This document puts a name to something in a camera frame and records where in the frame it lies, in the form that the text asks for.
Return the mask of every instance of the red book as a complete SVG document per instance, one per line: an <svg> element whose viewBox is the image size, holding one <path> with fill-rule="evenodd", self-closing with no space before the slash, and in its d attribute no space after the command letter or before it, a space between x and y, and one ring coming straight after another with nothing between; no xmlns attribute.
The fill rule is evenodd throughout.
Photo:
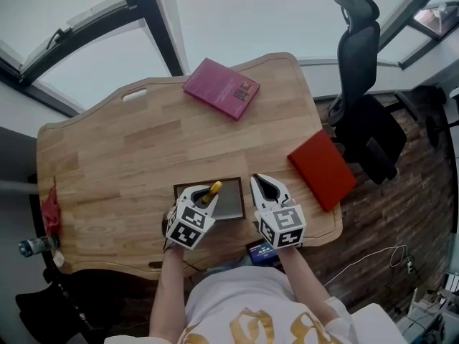
<svg viewBox="0 0 459 344"><path fill-rule="evenodd" d="M288 159L325 211L332 210L357 184L325 130L301 144Z"/></svg>
<svg viewBox="0 0 459 344"><path fill-rule="evenodd" d="M183 85L185 93L239 120L260 85L211 59L204 59Z"/></svg>

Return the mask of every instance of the magenta book cover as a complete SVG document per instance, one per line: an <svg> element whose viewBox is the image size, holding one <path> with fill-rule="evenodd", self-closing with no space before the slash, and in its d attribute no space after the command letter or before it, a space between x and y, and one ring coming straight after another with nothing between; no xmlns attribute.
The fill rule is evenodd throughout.
<svg viewBox="0 0 459 344"><path fill-rule="evenodd" d="M183 85L185 93L239 120L260 85L211 59L204 59Z"/></svg>

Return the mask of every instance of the white t-shirt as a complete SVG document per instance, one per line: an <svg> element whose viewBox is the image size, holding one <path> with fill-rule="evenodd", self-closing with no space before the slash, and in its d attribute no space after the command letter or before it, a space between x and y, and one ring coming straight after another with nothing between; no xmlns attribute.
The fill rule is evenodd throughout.
<svg viewBox="0 0 459 344"><path fill-rule="evenodd" d="M324 327L305 305L295 302L285 274L270 267L238 267L211 275L192 290L179 343L357 343L344 305L335 297L326 303L339 318ZM130 343L169 344L126 335L105 340Z"/></svg>

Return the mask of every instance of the person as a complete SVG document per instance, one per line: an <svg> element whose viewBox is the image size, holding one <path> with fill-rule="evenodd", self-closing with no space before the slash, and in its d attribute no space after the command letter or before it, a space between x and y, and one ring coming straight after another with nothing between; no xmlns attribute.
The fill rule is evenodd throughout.
<svg viewBox="0 0 459 344"><path fill-rule="evenodd" d="M203 279L184 301L184 248L172 244L148 338L119 335L106 344L357 343L344 305L331 297L295 247L277 250L285 274L245 266Z"/></svg>

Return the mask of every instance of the wooden floor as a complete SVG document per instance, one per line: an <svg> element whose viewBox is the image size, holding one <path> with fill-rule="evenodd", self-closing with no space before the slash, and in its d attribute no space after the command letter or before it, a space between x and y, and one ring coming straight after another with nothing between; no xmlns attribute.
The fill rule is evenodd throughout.
<svg viewBox="0 0 459 344"><path fill-rule="evenodd" d="M380 96L384 104L394 101L392 96ZM377 254L347 269L329 286L350 312L371 302L380 304L394 320L400 317L396 307L407 313L415 287L437 289L443 284L448 253L448 237L453 223L453 173L447 157L445 135L433 148L427 139L425 116L438 112L422 94L411 96L420 112L416 123L400 110L395 118L407 134L407 144L397 162L398 177L378 186L372 183L360 166L351 165L358 186L342 201L343 234L322 247L303 249L303 255L322 283L326 283L344 267L385 247L406 244L414 257L418 274L407 273L407 260L398 267L389 267L392 251ZM318 102L324 128L329 102ZM401 250L394 256L398 261ZM78 272L73 285L75 292L86 302L100 299L95 294L104 291L106 304L116 324L110 325L108 335L147 335L148 319L155 292L155 283L112 272ZM83 292L91 290L94 297ZM94 312L88 319L99 321Z"/></svg>

